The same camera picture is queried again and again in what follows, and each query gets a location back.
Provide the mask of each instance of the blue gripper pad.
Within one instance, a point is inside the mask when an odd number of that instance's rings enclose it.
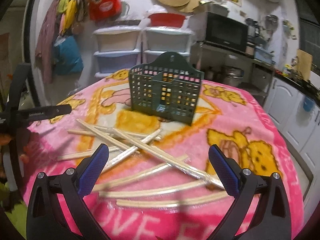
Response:
[[[101,171],[109,158],[109,148],[101,144],[90,157],[90,163],[79,178],[78,195],[83,198],[91,193]]]
[[[223,152],[215,144],[209,148],[209,161],[228,195],[236,198],[239,195],[239,179],[227,163]]]

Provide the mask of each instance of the cabinet door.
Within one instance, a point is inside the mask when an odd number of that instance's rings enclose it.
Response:
[[[281,132],[291,114],[298,90],[274,78],[264,109]]]
[[[319,108],[315,106],[310,112],[303,109],[305,95],[298,92],[295,106],[289,116],[282,134],[300,152],[317,125]]]
[[[300,155],[313,174],[313,180],[304,200],[304,220],[306,223],[320,201],[320,121],[317,122]]]

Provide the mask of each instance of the wooden chopstick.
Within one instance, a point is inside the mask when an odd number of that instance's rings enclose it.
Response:
[[[99,197],[105,197],[105,198],[148,197],[148,196],[169,194],[169,193],[174,193],[182,190],[192,189],[195,187],[203,186],[205,184],[206,182],[203,180],[196,180],[193,182],[188,182],[180,185],[156,188],[156,189],[137,190],[137,191],[100,191]]]
[[[137,200],[124,200],[117,199],[117,205],[121,207],[137,207],[137,208],[170,208],[179,206],[199,205],[212,201],[219,200],[227,197],[228,194],[225,191],[213,193],[207,196],[177,199],[177,200],[165,200],[165,201],[137,201]]]
[[[186,158],[188,158],[188,155],[184,154],[182,156],[177,157],[178,160],[185,160]],[[138,172],[137,174],[131,175],[131,176],[127,176],[124,178],[120,178],[120,179],[114,179],[105,183],[100,183],[100,184],[96,184],[93,187],[92,191],[100,191],[103,190],[105,188],[112,188],[112,187],[116,187],[116,186],[122,186],[122,185],[126,185],[138,180],[141,180],[143,178],[146,178],[152,174],[156,174],[160,171],[163,171],[167,168],[171,167],[168,163],[163,163],[163,164],[159,164],[157,166],[154,166],[150,169]]]
[[[109,148],[109,153],[120,150],[116,146],[111,146],[108,148]],[[85,152],[70,153],[70,154],[66,154],[63,156],[58,156],[57,160],[58,161],[65,161],[65,160],[74,160],[74,159],[78,159],[78,158],[90,157],[94,152],[95,152],[95,150],[94,151],[90,150],[90,151],[85,151]]]
[[[92,127],[91,125],[89,125],[88,123],[82,121],[81,119],[77,119],[77,121],[85,128],[87,128],[87,130],[93,132],[94,134],[96,134],[97,137],[99,137],[101,140],[103,141],[107,141],[107,142],[110,142],[112,143],[113,145],[121,148],[122,150],[127,150],[129,149],[130,147],[122,142],[119,142],[118,140],[112,138],[111,136],[109,135],[106,135],[105,133],[99,131],[98,129]]]
[[[80,130],[80,129],[68,129],[68,133],[76,134],[76,135],[96,136],[96,134],[93,133],[93,132]],[[137,134],[137,133],[131,133],[131,132],[126,132],[126,133],[129,134],[129,135],[132,135],[135,138],[139,138],[139,139],[143,139],[143,138],[148,136],[148,134]],[[111,137],[113,137],[113,138],[120,138],[119,136],[114,137],[112,133],[106,133],[106,134],[111,136]],[[161,140],[161,137],[160,136],[156,136],[154,138],[154,140],[158,140],[159,141],[159,140]]]
[[[154,137],[156,137],[161,132],[161,129],[158,129],[148,135],[147,137],[143,138],[141,140],[142,143],[149,143],[153,140]],[[118,156],[114,157],[112,160],[108,161],[106,165],[104,166],[101,173],[106,172],[107,170],[111,169],[113,166],[117,165],[119,162],[133,154],[138,150],[138,147],[131,146],[129,149],[125,150],[124,152],[120,153]]]
[[[163,160],[164,162],[176,167],[177,169],[189,174],[190,176],[193,176],[196,179],[203,179],[204,181],[206,181],[208,183],[214,184],[214,185],[224,189],[221,181],[219,179],[217,179],[216,177],[213,177],[204,171],[201,171],[195,167],[192,167],[190,165],[183,163],[182,161],[174,158],[173,156],[160,150],[159,148],[151,147],[145,143],[142,143],[139,140],[133,138],[132,136],[130,136],[128,134],[125,134],[124,132],[119,131],[116,128],[113,128],[113,132],[115,134],[117,134],[118,136],[121,136],[123,139],[126,139],[127,141],[129,141],[133,145],[135,145],[145,151],[148,151],[153,156],[155,156],[155,157]]]

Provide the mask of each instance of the pink blanket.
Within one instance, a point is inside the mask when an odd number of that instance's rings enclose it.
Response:
[[[292,238],[301,230],[303,201],[290,153],[268,115],[248,92],[204,81],[192,126],[131,112],[128,110],[129,98],[128,71],[121,70],[63,101],[71,104],[71,114],[32,124],[30,129],[38,134],[32,136],[28,145],[30,162],[25,167],[26,203],[39,172],[61,174],[69,167],[76,167],[81,161],[58,162],[57,156],[95,149],[102,142],[95,137],[68,133],[67,130],[71,128],[81,129],[75,121],[81,118],[88,123],[134,132],[151,133],[161,127],[164,131],[162,139],[154,144],[175,157],[187,154],[187,162],[201,170],[205,170],[208,164],[209,146],[216,143],[242,168],[248,167],[256,174],[267,176],[279,172],[289,199]],[[110,154],[110,158],[117,154],[119,152]],[[135,154],[102,174],[97,183],[133,175],[160,163],[148,153]],[[194,179],[190,176],[168,168],[111,190],[157,189],[191,181]],[[180,200],[209,194],[212,194],[212,190],[202,186],[171,194],[131,199]],[[203,240],[219,224],[233,198],[227,196],[202,205],[165,209],[122,208],[116,205],[115,199],[100,198],[97,193],[86,196],[84,201],[98,223],[115,240],[156,239],[156,236],[168,240]],[[255,197],[238,233],[248,227],[257,202],[258,198]],[[60,203],[71,229],[78,233],[63,198],[60,198]]]

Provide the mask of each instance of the yellow cloth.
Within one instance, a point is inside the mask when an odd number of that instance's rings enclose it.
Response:
[[[77,1],[71,0],[68,3],[68,8],[66,11],[66,19],[63,23],[62,33],[64,33],[65,30],[67,30],[71,27],[71,25],[73,24],[73,21],[75,20],[76,12],[77,12]]]
[[[57,8],[57,14],[64,13],[68,8],[69,0],[60,0]]]

